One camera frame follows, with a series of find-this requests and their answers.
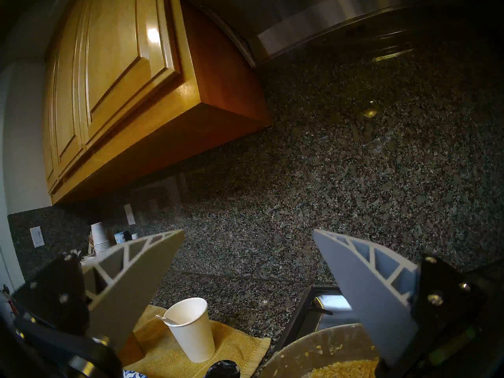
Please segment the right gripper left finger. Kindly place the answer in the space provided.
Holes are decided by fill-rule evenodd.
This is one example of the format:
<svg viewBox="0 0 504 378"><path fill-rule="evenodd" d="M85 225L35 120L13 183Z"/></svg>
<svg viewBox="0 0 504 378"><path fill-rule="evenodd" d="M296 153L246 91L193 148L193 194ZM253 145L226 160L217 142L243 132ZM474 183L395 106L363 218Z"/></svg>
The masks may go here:
<svg viewBox="0 0 504 378"><path fill-rule="evenodd" d="M126 343L185 238L173 230L115 245L84 264L58 255L12 296L22 318L77 336Z"/></svg>

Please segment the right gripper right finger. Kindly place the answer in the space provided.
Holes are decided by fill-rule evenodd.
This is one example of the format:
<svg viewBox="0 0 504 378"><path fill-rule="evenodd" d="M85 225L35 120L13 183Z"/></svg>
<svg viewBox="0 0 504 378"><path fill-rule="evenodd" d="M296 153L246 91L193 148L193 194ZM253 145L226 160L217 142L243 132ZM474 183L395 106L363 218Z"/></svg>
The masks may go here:
<svg viewBox="0 0 504 378"><path fill-rule="evenodd" d="M437 366L476 337L485 293L440 257L322 229L314 242L385 366Z"/></svg>

